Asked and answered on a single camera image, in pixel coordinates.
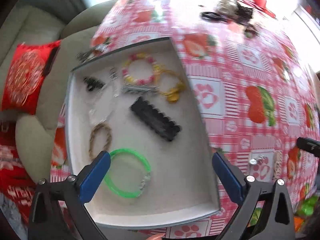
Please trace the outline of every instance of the sofa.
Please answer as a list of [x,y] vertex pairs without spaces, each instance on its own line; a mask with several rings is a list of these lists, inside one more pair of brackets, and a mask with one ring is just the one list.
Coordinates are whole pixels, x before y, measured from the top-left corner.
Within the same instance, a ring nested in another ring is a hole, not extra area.
[[46,44],[61,39],[52,69],[40,90],[36,114],[15,110],[0,112],[0,120],[16,121],[15,140],[19,158],[34,182],[50,179],[50,163],[58,116],[70,71],[79,64],[76,55],[89,50],[90,40],[116,0],[97,4],[65,25],[32,6],[14,7],[0,28],[0,98],[16,46],[25,42]]

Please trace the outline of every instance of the green bracelet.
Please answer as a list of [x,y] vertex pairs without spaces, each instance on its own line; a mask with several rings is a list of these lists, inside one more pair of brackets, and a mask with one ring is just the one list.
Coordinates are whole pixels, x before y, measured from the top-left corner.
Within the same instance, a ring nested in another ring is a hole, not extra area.
[[123,191],[119,188],[117,188],[115,186],[115,184],[112,182],[109,174],[107,173],[104,177],[104,181],[107,184],[108,188],[115,194],[124,197],[124,198],[136,198],[139,197],[144,188],[146,187],[146,184],[150,181],[151,179],[151,167],[150,164],[148,162],[148,160],[140,155],[138,152],[132,150],[132,149],[127,149],[127,148],[122,148],[122,149],[118,149],[118,150],[114,150],[113,152],[110,153],[110,157],[111,157],[111,161],[112,158],[114,158],[117,154],[121,154],[121,153],[126,153],[126,154],[131,154],[134,155],[135,157],[137,157],[137,159],[143,164],[145,170],[146,170],[146,175],[144,176],[143,180],[140,183],[140,187],[138,191],[135,192],[128,192],[128,191]]

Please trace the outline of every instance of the pink and yellow beaded bracelet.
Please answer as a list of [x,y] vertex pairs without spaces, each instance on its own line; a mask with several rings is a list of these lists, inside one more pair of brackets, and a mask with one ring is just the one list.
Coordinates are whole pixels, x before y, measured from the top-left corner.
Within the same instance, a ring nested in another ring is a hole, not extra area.
[[[133,61],[138,60],[138,59],[146,59],[147,62],[152,65],[153,74],[150,77],[145,78],[145,79],[135,79],[129,75],[130,64]],[[143,86],[143,85],[152,84],[153,82],[156,81],[156,79],[157,79],[156,76],[159,74],[159,69],[160,69],[160,66],[154,60],[153,57],[151,57],[147,53],[141,52],[141,53],[131,55],[129,57],[129,59],[124,63],[124,67],[122,68],[122,75],[123,75],[125,83],[130,84],[130,85]]]

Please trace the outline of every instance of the table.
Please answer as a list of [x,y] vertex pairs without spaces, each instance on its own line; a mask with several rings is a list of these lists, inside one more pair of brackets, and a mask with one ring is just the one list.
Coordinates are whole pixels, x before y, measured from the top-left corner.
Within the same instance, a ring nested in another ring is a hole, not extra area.
[[[244,37],[235,23],[207,22],[199,17],[212,11],[214,0],[119,0],[92,38],[92,46],[109,38],[107,51],[126,45],[172,37],[177,54],[198,100],[213,151],[221,148],[229,161],[258,180],[278,175],[286,182],[292,205],[305,198],[315,181],[318,159],[294,148],[299,136],[319,140],[318,116],[314,110],[315,91],[305,63],[299,58],[281,24],[255,10],[259,36]],[[61,110],[51,181],[69,175]],[[263,154],[259,166],[250,158]],[[237,205],[222,184],[218,184],[221,211],[217,215],[186,225],[141,230],[147,234],[166,233],[170,238],[219,234]]]

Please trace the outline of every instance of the brown braided bracelet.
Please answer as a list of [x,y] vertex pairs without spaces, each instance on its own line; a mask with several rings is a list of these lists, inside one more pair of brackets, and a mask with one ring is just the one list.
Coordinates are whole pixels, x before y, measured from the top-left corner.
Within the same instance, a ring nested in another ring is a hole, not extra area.
[[104,129],[106,130],[107,132],[107,140],[106,140],[106,144],[104,145],[103,147],[103,151],[108,151],[109,147],[110,147],[110,144],[111,144],[111,141],[112,141],[112,134],[111,134],[111,128],[108,124],[106,123],[98,123],[94,128],[93,130],[91,131],[91,134],[90,134],[90,140],[89,140],[89,157],[90,159],[93,161],[95,159],[95,157],[93,156],[92,154],[92,150],[93,150],[93,142],[94,142],[94,139],[96,138],[96,135],[97,135],[97,132],[100,130],[100,129]]

